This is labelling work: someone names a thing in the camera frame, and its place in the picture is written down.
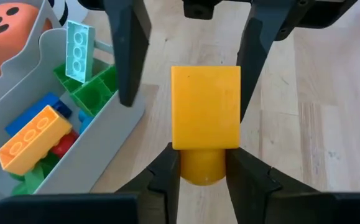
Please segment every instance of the gray tray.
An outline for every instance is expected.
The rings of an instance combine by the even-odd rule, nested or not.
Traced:
[[[0,99],[0,147],[10,138],[4,128],[48,92],[61,96],[62,101],[73,110],[70,122],[73,128],[78,130],[79,108],[53,74],[53,69],[65,62],[65,44],[65,29],[48,30],[42,34],[40,63]],[[112,48],[102,43],[96,46],[112,51]],[[102,70],[107,66],[109,65],[97,60],[93,69]],[[116,92],[35,193],[89,192],[130,135],[144,110],[144,99],[140,94],[137,95],[133,107],[127,108],[119,103]],[[16,184],[17,182],[0,168],[0,199],[9,196]]]

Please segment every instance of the black plastic mount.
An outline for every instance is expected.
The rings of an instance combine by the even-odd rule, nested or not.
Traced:
[[[321,193],[243,149],[226,151],[238,223],[360,223],[360,193]]]
[[[226,180],[238,223],[360,223],[360,194],[321,193],[245,150],[226,151]],[[0,201],[0,224],[175,224],[180,153],[169,143],[112,194],[28,195]]]
[[[183,0],[184,15],[212,19],[222,0]],[[236,65],[241,66],[241,121],[256,87],[271,45],[284,40],[294,27],[324,28],[332,25],[357,0],[229,0],[251,3]]]
[[[139,175],[112,194],[5,198],[0,201],[0,224],[176,223],[178,155],[170,143]]]

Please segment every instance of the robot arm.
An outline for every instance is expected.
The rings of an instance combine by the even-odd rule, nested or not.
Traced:
[[[104,10],[114,45],[120,101],[131,106],[140,85],[151,23],[143,0],[78,0]],[[183,0],[185,17],[212,19],[222,0]],[[241,121],[274,41],[294,27],[321,29],[337,21],[357,0],[232,0],[251,4],[236,65],[241,66]]]

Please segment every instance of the yellow foam block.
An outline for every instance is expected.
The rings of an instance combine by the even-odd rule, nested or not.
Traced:
[[[239,66],[173,66],[173,148],[238,148],[240,104]]]
[[[0,148],[3,170],[24,175],[71,130],[72,125],[64,117],[46,106]]]

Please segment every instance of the translucent blue lego brick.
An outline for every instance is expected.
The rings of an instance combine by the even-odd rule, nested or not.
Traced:
[[[8,135],[13,137],[19,130],[21,130],[32,118],[34,118],[43,108],[47,105],[50,105],[56,111],[58,111],[62,116],[69,118],[72,114],[72,110],[62,103],[60,99],[55,96],[53,93],[47,93],[42,99],[24,111],[20,116],[18,116],[14,121],[12,121],[5,128]]]
[[[92,76],[95,29],[73,21],[67,26],[66,75],[85,83]]]

